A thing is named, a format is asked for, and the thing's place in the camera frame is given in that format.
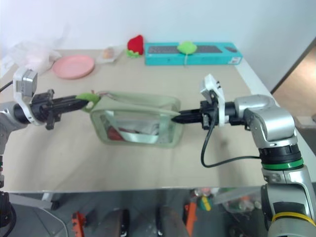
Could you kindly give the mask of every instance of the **white wall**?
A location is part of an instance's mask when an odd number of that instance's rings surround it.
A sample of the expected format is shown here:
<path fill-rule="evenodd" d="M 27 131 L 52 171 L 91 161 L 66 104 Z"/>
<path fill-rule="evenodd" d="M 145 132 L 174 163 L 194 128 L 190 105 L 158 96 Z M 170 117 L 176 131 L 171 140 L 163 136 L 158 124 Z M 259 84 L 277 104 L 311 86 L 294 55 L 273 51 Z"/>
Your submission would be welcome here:
<path fill-rule="evenodd" d="M 314 0 L 1 0 L 3 52 L 70 32 L 61 48 L 147 41 L 232 41 L 269 90 L 316 36 Z"/>

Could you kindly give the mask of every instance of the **pink plate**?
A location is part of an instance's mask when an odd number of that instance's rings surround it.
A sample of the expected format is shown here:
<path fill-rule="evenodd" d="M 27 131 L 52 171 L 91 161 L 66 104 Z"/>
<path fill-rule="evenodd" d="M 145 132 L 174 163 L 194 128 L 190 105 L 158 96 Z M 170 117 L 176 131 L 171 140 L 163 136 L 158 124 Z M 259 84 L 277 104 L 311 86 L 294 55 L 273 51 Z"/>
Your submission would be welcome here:
<path fill-rule="evenodd" d="M 93 71 L 94 60 L 86 55 L 66 56 L 57 60 L 52 69 L 59 78 L 78 79 Z"/>

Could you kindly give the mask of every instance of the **table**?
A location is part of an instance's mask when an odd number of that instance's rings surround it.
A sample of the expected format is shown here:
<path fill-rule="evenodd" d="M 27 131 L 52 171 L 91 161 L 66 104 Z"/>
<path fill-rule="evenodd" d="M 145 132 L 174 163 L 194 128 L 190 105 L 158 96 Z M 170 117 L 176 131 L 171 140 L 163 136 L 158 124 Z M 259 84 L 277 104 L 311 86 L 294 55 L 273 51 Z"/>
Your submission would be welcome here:
<path fill-rule="evenodd" d="M 87 54 L 98 50 L 63 50 L 62 55 Z M 2 78 L 12 78 L 16 66 Z M 37 93 L 50 88 L 55 98 L 90 90 L 145 92 L 175 96 L 181 109 L 199 107 L 203 97 L 199 83 L 211 73 L 221 82 L 227 101 L 252 94 L 270 95 L 245 59 L 237 66 L 145 66 L 144 58 L 122 56 L 117 62 L 96 65 L 79 80 L 63 80 L 51 71 L 39 76 Z M 0 101 L 12 100 L 7 89 Z M 29 125 L 13 132 L 3 156 L 4 191 L 89 192 L 193 187 L 252 187 L 264 184 L 259 160 L 240 160 L 207 169 L 200 164 L 206 131 L 188 124 L 180 143 L 173 149 L 111 146 L 101 143 L 88 114 L 64 114 L 55 129 Z M 298 134 L 305 164 L 315 167 L 316 158 Z M 205 153 L 207 163 L 245 155 L 258 155 L 251 133 L 242 126 L 215 128 Z M 312 181 L 316 173 L 311 172 Z"/>

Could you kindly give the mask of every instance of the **green zipper pouch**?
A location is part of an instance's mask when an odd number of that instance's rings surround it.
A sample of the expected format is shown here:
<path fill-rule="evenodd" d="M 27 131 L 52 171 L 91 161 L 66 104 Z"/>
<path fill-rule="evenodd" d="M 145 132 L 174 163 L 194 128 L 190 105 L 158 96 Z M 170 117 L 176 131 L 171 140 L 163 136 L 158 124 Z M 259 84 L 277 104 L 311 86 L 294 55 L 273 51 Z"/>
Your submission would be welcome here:
<path fill-rule="evenodd" d="M 181 138 L 180 101 L 173 97 L 125 92 L 83 94 L 93 103 L 90 113 L 95 131 L 104 143 L 174 147 Z"/>

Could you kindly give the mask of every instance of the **teal box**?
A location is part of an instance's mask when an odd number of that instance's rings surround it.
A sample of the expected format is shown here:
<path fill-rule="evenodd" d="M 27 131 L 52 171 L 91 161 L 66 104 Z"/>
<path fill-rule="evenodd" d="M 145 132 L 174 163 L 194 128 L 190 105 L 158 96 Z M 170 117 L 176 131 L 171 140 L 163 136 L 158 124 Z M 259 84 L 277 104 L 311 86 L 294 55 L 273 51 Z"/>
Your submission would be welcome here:
<path fill-rule="evenodd" d="M 195 53 L 185 55 L 177 49 L 174 43 L 146 43 L 146 65 L 218 65 L 239 64 L 242 54 L 233 43 L 229 42 L 194 42 Z"/>

